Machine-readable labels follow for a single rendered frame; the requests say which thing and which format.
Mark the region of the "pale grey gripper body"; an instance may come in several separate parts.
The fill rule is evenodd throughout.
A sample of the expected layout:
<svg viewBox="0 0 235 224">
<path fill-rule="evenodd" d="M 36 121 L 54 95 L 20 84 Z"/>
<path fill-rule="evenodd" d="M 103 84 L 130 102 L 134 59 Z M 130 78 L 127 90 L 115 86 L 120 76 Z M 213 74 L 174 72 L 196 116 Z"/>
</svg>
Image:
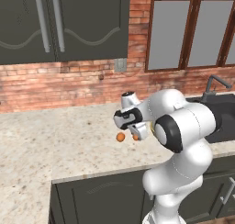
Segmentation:
<svg viewBox="0 0 235 224">
<path fill-rule="evenodd" d="M 129 125 L 128 129 L 133 136 L 138 137 L 138 140 L 145 140 L 149 135 L 148 126 L 145 122 Z"/>
</svg>

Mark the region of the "black sink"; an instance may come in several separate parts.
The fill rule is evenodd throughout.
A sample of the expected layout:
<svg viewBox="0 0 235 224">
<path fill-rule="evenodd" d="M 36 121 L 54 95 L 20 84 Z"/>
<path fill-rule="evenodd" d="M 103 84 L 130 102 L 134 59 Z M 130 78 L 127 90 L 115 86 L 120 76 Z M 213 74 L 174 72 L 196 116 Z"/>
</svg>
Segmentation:
<svg viewBox="0 0 235 224">
<path fill-rule="evenodd" d="M 206 136 L 206 140 L 209 143 L 235 140 L 235 95 L 210 95 L 207 102 L 218 106 L 222 125 L 217 132 Z"/>
</svg>

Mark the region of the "dark grey lower cupboard door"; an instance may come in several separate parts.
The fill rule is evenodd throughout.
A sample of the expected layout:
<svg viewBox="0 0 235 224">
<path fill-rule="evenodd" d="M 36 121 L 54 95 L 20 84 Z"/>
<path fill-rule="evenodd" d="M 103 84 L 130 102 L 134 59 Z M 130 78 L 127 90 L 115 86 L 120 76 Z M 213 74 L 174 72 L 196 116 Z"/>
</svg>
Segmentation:
<svg viewBox="0 0 235 224">
<path fill-rule="evenodd" d="M 235 180 L 235 172 L 204 175 L 202 186 L 188 195 L 179 208 L 187 224 L 235 215 L 235 189 L 226 205 L 220 201 L 229 190 L 230 177 Z"/>
<path fill-rule="evenodd" d="M 65 224 L 141 224 L 153 201 L 144 170 L 57 184 Z"/>
</svg>

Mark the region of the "dark grey cupboard door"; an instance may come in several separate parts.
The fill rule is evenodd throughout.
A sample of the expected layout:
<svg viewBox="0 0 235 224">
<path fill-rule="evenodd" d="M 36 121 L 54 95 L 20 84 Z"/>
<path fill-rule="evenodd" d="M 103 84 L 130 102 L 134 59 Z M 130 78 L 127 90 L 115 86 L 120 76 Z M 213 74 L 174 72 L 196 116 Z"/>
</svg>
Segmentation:
<svg viewBox="0 0 235 224">
<path fill-rule="evenodd" d="M 65 52 L 59 60 L 125 58 L 129 43 L 129 0 L 59 0 Z"/>
<path fill-rule="evenodd" d="M 229 190 L 230 177 L 235 180 L 235 172 L 204 175 L 202 186 L 188 195 L 179 208 L 187 224 L 235 215 L 235 189 L 226 205 L 220 201 Z"/>
<path fill-rule="evenodd" d="M 43 46 L 36 0 L 0 0 L 0 64 L 54 62 L 47 0 L 42 6 L 50 53 Z"/>
<path fill-rule="evenodd" d="M 65 224 L 141 224 L 153 201 L 144 170 L 57 184 Z"/>
</svg>

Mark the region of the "dark grey false drawer front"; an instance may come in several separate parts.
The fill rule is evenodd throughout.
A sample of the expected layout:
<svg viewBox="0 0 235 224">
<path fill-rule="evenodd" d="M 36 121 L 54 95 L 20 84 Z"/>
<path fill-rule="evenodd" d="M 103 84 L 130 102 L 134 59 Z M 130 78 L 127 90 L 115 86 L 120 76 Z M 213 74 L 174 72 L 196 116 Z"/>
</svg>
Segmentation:
<svg viewBox="0 0 235 224">
<path fill-rule="evenodd" d="M 219 174 L 235 171 L 235 155 L 215 158 L 205 174 Z"/>
</svg>

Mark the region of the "brown framed window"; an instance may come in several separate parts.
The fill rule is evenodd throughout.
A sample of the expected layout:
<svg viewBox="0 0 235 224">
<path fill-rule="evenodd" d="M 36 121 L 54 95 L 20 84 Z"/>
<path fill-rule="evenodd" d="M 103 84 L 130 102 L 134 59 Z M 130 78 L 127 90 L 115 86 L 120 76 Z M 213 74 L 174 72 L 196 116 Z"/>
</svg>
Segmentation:
<svg viewBox="0 0 235 224">
<path fill-rule="evenodd" d="M 235 0 L 151 0 L 145 71 L 230 66 Z"/>
</svg>

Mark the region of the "dark grey upper cupboard door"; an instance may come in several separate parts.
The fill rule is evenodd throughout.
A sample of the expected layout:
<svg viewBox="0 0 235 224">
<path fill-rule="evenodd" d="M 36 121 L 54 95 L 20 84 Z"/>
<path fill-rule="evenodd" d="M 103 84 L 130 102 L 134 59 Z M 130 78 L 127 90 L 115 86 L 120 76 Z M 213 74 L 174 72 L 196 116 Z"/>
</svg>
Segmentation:
<svg viewBox="0 0 235 224">
<path fill-rule="evenodd" d="M 59 60 L 125 58 L 129 43 L 129 0 L 59 0 L 65 52 Z"/>
<path fill-rule="evenodd" d="M 0 64 L 54 62 L 47 0 L 42 6 L 50 53 L 43 46 L 36 0 L 0 0 Z"/>
</svg>

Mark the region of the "grey wall socket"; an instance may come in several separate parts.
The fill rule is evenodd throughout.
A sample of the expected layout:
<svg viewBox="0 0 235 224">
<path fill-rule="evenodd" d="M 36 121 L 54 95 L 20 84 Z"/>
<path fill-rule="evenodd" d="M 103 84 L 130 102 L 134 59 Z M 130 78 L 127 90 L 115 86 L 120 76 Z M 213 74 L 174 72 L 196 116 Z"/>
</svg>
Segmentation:
<svg viewBox="0 0 235 224">
<path fill-rule="evenodd" d="M 126 70 L 127 70 L 127 59 L 126 58 L 115 59 L 114 71 L 116 73 L 121 73 L 125 72 Z"/>
</svg>

